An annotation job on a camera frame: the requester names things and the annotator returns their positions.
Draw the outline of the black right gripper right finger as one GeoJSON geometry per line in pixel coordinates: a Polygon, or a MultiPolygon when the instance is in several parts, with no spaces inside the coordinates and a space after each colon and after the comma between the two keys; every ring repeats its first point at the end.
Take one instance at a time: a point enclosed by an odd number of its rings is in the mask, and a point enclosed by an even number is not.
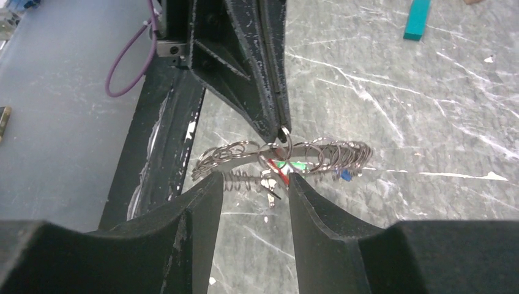
{"type": "Polygon", "coordinates": [[[518,222],[404,220],[379,228],[289,177],[300,293],[517,293],[518,222]]]}

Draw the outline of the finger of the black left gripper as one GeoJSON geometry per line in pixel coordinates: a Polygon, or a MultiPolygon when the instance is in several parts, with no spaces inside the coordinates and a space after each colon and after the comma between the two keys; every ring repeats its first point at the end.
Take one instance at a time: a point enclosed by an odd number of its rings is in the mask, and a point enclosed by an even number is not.
{"type": "Polygon", "coordinates": [[[277,107],[278,138],[289,133],[290,115],[285,78],[285,1],[260,1],[259,16],[267,61],[267,77],[277,107]]]}
{"type": "Polygon", "coordinates": [[[194,1],[189,69],[266,142],[281,140],[267,77],[260,1],[194,1]]]}

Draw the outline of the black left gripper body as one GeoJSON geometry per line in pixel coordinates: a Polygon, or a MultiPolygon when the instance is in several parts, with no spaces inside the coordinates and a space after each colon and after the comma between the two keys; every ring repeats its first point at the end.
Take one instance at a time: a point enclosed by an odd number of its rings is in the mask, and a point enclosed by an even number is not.
{"type": "Polygon", "coordinates": [[[156,52],[160,58],[172,58],[175,67],[188,67],[193,1],[164,0],[159,4],[156,52]]]}

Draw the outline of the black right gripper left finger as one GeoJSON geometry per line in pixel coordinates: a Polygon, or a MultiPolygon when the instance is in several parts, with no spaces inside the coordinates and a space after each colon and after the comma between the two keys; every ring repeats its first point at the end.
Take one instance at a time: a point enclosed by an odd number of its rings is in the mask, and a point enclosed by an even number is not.
{"type": "Polygon", "coordinates": [[[223,200],[213,172],[111,230],[1,222],[2,293],[206,293],[223,200]]]}

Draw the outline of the green tag key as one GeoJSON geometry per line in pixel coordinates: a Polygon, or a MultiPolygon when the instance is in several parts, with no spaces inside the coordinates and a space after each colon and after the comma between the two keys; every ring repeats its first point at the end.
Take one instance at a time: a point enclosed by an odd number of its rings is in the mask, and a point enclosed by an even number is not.
{"type": "Polygon", "coordinates": [[[284,174],[288,173],[301,173],[307,170],[307,163],[305,162],[285,162],[285,161],[274,161],[275,166],[281,170],[284,174]]]}

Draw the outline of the red tag key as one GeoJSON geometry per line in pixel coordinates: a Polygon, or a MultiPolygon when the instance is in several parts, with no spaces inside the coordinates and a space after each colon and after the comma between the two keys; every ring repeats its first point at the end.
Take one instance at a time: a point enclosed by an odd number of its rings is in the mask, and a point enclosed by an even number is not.
{"type": "Polygon", "coordinates": [[[286,185],[289,186],[289,179],[288,177],[281,171],[280,168],[278,168],[275,164],[275,162],[272,159],[267,160],[267,166],[276,174],[279,175],[281,181],[286,185]]]}

